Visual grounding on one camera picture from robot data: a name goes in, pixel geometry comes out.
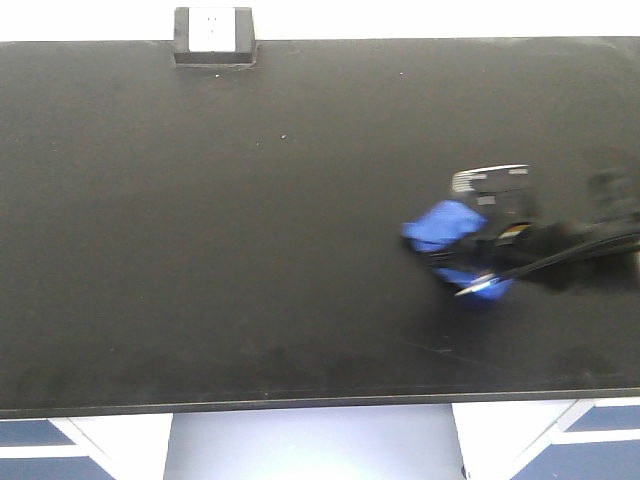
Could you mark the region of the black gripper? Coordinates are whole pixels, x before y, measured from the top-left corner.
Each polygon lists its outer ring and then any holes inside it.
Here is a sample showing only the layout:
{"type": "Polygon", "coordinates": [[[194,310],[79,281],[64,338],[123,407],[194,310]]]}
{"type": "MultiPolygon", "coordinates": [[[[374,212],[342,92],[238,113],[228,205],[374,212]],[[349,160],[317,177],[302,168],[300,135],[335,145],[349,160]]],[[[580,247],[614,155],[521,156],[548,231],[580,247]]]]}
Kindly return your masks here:
{"type": "Polygon", "coordinates": [[[480,273],[501,279],[538,281],[562,264],[557,225],[537,218],[527,164],[463,169],[451,177],[451,198],[489,218],[489,227],[476,236],[476,250],[464,258],[480,273]]]}

